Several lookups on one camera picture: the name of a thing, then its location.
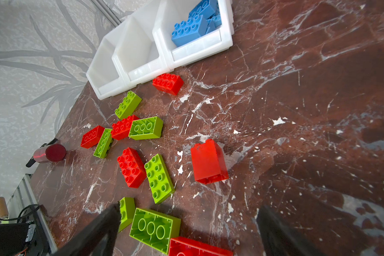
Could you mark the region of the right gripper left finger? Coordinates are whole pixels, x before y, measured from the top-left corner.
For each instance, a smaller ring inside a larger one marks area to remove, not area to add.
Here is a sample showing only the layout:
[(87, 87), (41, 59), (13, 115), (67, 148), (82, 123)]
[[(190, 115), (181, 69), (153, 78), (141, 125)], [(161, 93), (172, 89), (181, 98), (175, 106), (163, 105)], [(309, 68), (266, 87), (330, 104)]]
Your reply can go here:
[(120, 223), (119, 204), (115, 203), (104, 210), (54, 255), (111, 256)]

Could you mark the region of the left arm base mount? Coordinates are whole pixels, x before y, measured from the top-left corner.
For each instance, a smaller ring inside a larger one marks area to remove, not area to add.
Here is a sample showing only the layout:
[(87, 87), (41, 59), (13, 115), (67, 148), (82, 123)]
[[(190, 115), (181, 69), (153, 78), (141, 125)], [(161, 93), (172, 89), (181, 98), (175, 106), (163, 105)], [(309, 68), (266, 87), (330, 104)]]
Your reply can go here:
[(0, 219), (0, 256), (26, 256), (28, 224), (15, 224)]

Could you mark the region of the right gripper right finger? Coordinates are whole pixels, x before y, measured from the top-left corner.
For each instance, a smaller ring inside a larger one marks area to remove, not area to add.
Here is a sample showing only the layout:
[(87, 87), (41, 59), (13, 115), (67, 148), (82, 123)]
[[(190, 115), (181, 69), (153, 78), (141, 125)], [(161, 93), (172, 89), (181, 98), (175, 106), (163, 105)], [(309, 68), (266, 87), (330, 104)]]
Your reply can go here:
[(322, 256), (303, 234), (289, 226), (276, 212), (264, 205), (257, 216), (262, 244), (268, 256)]

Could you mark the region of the blue brick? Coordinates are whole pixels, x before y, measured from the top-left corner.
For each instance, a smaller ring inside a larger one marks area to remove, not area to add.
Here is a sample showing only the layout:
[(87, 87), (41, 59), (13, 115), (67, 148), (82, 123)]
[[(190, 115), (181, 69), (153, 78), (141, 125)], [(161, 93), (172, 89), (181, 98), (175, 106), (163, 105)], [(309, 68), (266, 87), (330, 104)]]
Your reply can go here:
[(215, 15), (218, 9), (217, 0), (202, 0), (200, 1), (189, 13), (189, 17), (203, 16), (205, 19), (209, 19)]
[(220, 14), (214, 15), (212, 18), (209, 18), (207, 21), (208, 21), (208, 27), (205, 32), (206, 34), (209, 34), (215, 31), (222, 24)]
[(180, 47), (205, 35), (208, 21), (203, 16), (196, 15), (186, 21), (176, 23), (171, 34), (172, 42)]

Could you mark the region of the red tall brick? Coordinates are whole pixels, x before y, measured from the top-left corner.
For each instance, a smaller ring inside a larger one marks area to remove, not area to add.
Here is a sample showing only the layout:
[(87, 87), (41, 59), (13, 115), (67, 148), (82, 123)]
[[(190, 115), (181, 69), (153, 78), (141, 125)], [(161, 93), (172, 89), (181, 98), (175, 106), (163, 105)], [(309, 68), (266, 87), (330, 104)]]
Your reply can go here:
[(202, 184), (211, 184), (229, 178), (224, 154), (212, 139), (196, 144), (191, 149), (195, 180)]

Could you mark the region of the blue brick bottom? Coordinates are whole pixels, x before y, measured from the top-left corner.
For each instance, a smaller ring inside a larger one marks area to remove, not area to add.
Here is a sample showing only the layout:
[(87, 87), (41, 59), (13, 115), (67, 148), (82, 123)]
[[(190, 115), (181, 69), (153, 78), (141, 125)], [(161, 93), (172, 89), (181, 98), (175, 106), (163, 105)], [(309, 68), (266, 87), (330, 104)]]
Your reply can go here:
[(196, 15), (186, 21), (176, 23), (171, 34), (172, 42), (180, 47), (205, 35), (208, 21), (203, 16)]

